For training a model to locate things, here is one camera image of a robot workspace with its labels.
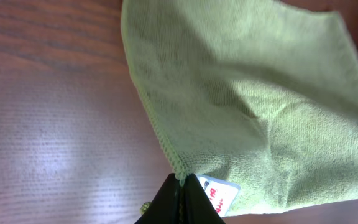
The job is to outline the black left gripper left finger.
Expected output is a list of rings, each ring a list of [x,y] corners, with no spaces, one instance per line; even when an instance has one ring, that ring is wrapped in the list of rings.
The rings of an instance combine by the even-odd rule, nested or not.
[[[169,174],[147,210],[135,224],[178,224],[180,190],[180,183],[175,174]]]

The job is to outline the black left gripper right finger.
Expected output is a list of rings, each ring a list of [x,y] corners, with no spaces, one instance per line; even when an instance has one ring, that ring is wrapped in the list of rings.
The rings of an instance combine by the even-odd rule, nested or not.
[[[225,224],[211,205],[195,174],[186,178],[183,188],[186,224]]]

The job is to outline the light green microfiber cloth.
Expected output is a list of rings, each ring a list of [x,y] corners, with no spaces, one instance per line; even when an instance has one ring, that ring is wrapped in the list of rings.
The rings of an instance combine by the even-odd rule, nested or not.
[[[358,199],[358,53],[338,12],[124,1],[121,33],[176,176],[239,185],[229,216]]]

